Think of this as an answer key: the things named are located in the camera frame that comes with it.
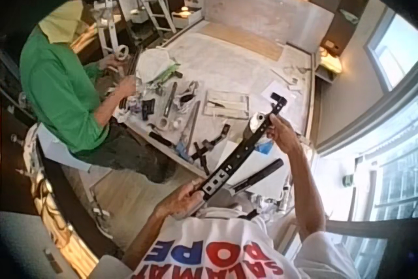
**metal rod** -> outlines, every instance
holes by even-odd
[[[169,99],[167,101],[167,104],[165,105],[165,108],[164,108],[164,117],[166,117],[166,118],[169,117],[171,104],[172,104],[172,101],[174,100],[174,95],[176,95],[176,90],[177,90],[177,82],[174,82],[173,85],[172,85],[170,97],[169,97]]]

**person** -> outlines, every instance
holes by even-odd
[[[120,101],[136,93],[127,76],[101,103],[94,87],[103,70],[123,67],[114,55],[82,66],[69,44],[80,34],[82,0],[55,9],[34,28],[20,56],[22,88],[39,122],[77,159],[112,169],[131,169],[155,183],[175,166],[154,147],[139,144],[112,115]]]
[[[293,262],[273,249],[259,216],[246,220],[236,209],[206,208],[167,219],[202,201],[195,191],[200,182],[192,182],[156,206],[122,261],[102,257],[89,278],[359,278],[345,249],[327,238],[321,198],[295,132],[283,118],[270,119],[268,137],[289,157],[295,185],[302,247]]]

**paper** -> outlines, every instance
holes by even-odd
[[[162,48],[148,49],[139,56],[136,67],[137,77],[142,83],[151,82],[168,67],[174,64],[169,53]]]
[[[217,167],[221,165],[221,163],[233,152],[237,146],[237,143],[227,141]],[[247,160],[242,164],[242,166],[228,180],[228,184],[234,185],[243,181],[244,179],[271,164],[277,158],[282,158],[284,165],[281,166],[278,170],[274,171],[270,176],[267,176],[261,181],[258,181],[258,183],[254,184],[252,187],[248,188],[247,191],[275,200],[280,200],[285,179],[290,173],[290,166],[287,155],[284,154],[277,147],[277,145],[273,145],[273,148],[268,155],[264,155],[256,151],[252,152]]]

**window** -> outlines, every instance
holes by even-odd
[[[387,9],[366,45],[384,91],[391,91],[418,61],[418,30]]]

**black metal bracket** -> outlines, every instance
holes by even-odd
[[[216,144],[218,144],[219,142],[221,142],[223,139],[227,137],[230,128],[231,126],[226,123],[222,128],[221,134],[216,139],[211,140],[211,141],[204,140],[202,142],[203,148],[200,149],[200,152],[198,152],[196,148],[196,152],[191,156],[192,160],[198,159],[200,154],[204,155],[205,153],[213,150]]]
[[[287,104],[287,100],[275,93],[272,94],[272,98],[277,101],[272,111],[265,116],[264,121],[258,127],[258,129],[248,139],[244,139],[235,148],[231,155],[212,173],[197,189],[203,191],[203,200],[208,201],[224,184],[227,183],[229,178],[241,167],[241,165],[247,160],[249,155],[254,151],[255,145],[259,139],[265,134],[267,128],[271,126],[271,121],[268,119],[270,114],[277,115],[282,108]]]

